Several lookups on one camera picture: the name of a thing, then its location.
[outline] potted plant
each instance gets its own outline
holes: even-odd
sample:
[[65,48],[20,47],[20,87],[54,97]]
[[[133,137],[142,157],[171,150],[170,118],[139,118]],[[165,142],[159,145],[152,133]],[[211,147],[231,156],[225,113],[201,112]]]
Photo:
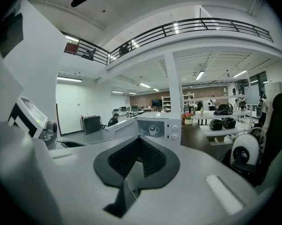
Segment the potted plant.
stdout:
[[190,124],[193,123],[193,114],[186,112],[186,113],[183,114],[183,119],[184,119],[184,123],[186,125],[190,125]]

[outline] flower pot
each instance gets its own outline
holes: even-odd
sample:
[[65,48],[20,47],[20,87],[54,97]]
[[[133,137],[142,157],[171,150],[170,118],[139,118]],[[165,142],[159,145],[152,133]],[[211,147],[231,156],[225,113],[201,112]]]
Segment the flower pot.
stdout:
[[191,125],[191,124],[193,123],[193,119],[185,119],[185,120],[184,120],[184,123],[185,123],[186,125]]

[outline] chair armrest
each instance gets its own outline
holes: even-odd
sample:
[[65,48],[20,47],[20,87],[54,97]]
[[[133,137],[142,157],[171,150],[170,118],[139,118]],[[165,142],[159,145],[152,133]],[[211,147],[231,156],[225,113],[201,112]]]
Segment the chair armrest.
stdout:
[[257,173],[257,167],[250,164],[244,164],[240,161],[234,161],[233,167],[247,173]]

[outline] display screen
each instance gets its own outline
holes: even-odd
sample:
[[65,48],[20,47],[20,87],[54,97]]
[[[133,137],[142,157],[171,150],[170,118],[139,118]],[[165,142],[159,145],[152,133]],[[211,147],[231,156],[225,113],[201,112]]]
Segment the display screen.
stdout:
[[151,104],[152,104],[152,107],[162,106],[162,101],[161,99],[151,100]]

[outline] white shelf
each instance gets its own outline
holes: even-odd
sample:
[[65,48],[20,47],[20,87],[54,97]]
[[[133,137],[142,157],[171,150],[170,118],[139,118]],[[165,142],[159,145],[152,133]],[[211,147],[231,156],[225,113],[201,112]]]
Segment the white shelf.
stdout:
[[223,96],[223,97],[202,97],[202,98],[194,98],[194,99],[184,99],[184,102],[191,102],[191,101],[202,101],[202,100],[211,100],[211,99],[229,99],[229,98],[245,98],[246,95],[235,95],[235,96]]
[[222,130],[219,131],[213,131],[210,129],[208,125],[199,126],[201,130],[204,132],[204,134],[208,137],[211,136],[222,136],[222,135],[228,135],[228,134],[236,134],[244,132],[244,129],[240,127],[240,123],[236,122],[236,126],[233,129],[226,129],[222,127]]
[[233,118],[233,117],[239,117],[239,116],[245,116],[250,115],[250,110],[237,110],[234,111],[232,115],[214,115],[214,111],[203,111],[203,116],[200,116],[200,111],[196,112],[196,114],[193,116],[193,119],[216,119],[216,118]]
[[226,136],[224,138],[223,142],[217,141],[217,138],[215,138],[214,142],[210,142],[212,146],[219,146],[219,145],[232,145],[233,144],[233,139],[232,137]]

